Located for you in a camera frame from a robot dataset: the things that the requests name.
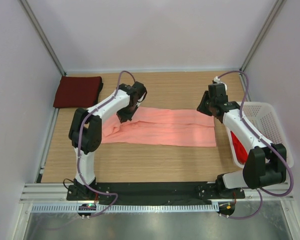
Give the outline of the pink t-shirt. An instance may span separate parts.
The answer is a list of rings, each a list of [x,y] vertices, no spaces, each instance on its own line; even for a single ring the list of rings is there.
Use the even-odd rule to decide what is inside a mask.
[[[214,119],[193,109],[139,107],[131,121],[110,117],[102,126],[102,143],[213,148]]]

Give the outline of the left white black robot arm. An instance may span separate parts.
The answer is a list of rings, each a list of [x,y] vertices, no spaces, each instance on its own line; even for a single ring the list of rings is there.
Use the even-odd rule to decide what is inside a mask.
[[[146,94],[145,86],[138,81],[133,85],[122,83],[100,103],[87,109],[76,109],[69,130],[69,139],[76,154],[77,171],[73,184],[68,187],[68,201],[94,198],[96,194],[94,157],[102,141],[102,125],[110,117],[115,116],[120,123],[131,121]]]

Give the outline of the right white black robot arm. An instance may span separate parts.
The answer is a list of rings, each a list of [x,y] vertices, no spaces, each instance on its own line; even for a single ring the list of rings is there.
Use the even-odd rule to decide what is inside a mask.
[[[229,101],[223,83],[213,83],[204,92],[197,111],[213,116],[224,124],[238,139],[247,153],[246,162],[240,171],[219,175],[216,179],[215,192],[221,198],[232,194],[233,189],[264,189],[266,186],[290,181],[285,193],[293,188],[294,180],[287,164],[287,150],[283,144],[274,144],[243,114],[243,104]]]

